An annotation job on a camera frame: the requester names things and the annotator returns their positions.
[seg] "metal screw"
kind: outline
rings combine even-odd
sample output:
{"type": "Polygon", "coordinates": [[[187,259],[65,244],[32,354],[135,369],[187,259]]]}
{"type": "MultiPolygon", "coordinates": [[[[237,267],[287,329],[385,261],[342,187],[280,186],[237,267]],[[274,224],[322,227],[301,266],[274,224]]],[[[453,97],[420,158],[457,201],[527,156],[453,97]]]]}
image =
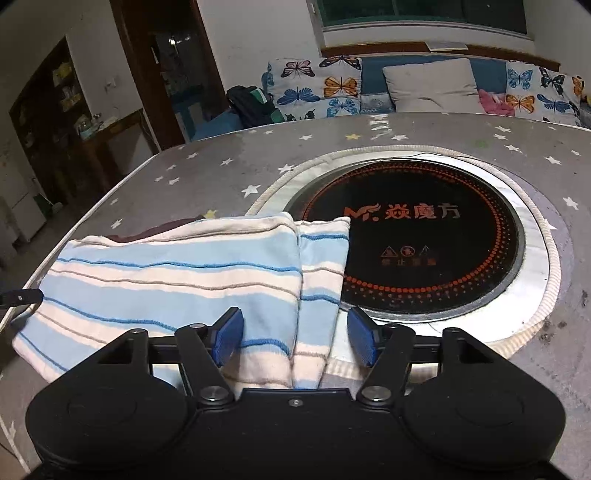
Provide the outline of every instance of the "metal screw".
{"type": "Polygon", "coordinates": [[[207,401],[220,401],[226,398],[230,392],[219,385],[211,385],[200,390],[199,395],[207,401]]]}
{"type": "Polygon", "coordinates": [[[386,387],[381,385],[372,385],[371,387],[365,387],[361,394],[370,401],[386,401],[392,396],[392,392],[386,387]]]}

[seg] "butterfly print cushion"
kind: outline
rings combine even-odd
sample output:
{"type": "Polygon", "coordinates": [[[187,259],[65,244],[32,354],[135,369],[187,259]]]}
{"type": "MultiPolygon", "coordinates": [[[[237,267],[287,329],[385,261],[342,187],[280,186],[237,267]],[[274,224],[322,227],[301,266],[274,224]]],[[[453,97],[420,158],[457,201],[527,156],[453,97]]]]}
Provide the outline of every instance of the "butterfly print cushion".
{"type": "Polygon", "coordinates": [[[515,116],[580,125],[584,80],[522,61],[507,62],[506,102],[515,116]]]}
{"type": "Polygon", "coordinates": [[[357,115],[361,71],[356,57],[271,60],[267,91],[287,121],[357,115]]]}

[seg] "blue gripper pad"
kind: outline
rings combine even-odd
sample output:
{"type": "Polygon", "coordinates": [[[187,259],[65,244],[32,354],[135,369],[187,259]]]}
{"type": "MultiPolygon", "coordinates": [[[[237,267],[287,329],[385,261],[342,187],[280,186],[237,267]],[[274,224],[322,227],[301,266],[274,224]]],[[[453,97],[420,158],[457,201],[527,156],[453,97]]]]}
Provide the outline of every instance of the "blue gripper pad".
{"type": "Polygon", "coordinates": [[[242,342],[243,331],[244,318],[242,317],[242,311],[236,307],[230,308],[211,327],[211,355],[218,367],[224,366],[232,352],[238,348],[240,342],[242,342]],[[216,326],[220,323],[222,325],[217,329],[216,326]]]}
{"type": "Polygon", "coordinates": [[[369,322],[362,317],[365,313],[359,314],[354,309],[350,309],[347,314],[347,332],[349,334],[349,342],[361,360],[361,363],[366,367],[372,367],[378,360],[378,349],[376,348],[374,339],[374,330],[376,324],[369,317],[369,322]]]}

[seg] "white pillow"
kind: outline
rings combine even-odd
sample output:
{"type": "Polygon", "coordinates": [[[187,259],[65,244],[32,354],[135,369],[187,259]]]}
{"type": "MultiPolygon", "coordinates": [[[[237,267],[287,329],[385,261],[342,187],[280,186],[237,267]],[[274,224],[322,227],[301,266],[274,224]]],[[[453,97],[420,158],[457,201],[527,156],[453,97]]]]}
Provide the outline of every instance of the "white pillow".
{"type": "Polygon", "coordinates": [[[468,59],[396,65],[383,71],[397,112],[486,113],[468,59]]]}

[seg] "folded towel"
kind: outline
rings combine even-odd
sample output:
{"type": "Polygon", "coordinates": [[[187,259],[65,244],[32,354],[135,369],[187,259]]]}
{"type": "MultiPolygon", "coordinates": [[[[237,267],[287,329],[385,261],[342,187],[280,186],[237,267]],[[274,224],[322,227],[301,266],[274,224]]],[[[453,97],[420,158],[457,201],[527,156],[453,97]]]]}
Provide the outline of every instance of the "folded towel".
{"type": "MultiPolygon", "coordinates": [[[[128,243],[71,240],[41,282],[41,306],[15,320],[13,346],[52,381],[126,330],[172,335],[191,323],[212,325],[238,306],[241,350],[223,371],[236,390],[316,388],[348,232],[348,218],[305,223],[283,213],[199,220],[128,243]]],[[[154,375],[181,385],[174,366],[155,365],[154,375]]]]}

